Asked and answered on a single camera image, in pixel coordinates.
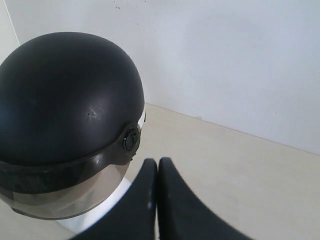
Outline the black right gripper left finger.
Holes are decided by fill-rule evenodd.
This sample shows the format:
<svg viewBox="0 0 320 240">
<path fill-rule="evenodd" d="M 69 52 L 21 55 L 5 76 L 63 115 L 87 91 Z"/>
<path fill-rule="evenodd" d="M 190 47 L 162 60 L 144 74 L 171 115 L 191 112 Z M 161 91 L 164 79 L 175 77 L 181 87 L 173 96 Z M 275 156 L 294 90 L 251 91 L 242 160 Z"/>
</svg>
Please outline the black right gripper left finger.
<svg viewBox="0 0 320 240">
<path fill-rule="evenodd" d="M 144 160 L 124 196 L 93 226 L 73 240 L 154 240 L 157 164 Z"/>
</svg>

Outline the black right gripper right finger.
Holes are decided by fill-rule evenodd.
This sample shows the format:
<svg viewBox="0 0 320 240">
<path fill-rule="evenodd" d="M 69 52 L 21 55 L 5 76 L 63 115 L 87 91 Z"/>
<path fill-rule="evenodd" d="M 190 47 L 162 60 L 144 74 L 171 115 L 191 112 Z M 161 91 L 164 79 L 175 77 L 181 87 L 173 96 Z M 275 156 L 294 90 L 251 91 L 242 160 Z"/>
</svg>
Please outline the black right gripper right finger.
<svg viewBox="0 0 320 240">
<path fill-rule="evenodd" d="M 159 161 L 156 192 L 161 240 L 250 239 L 217 216 L 195 195 L 169 157 Z"/>
</svg>

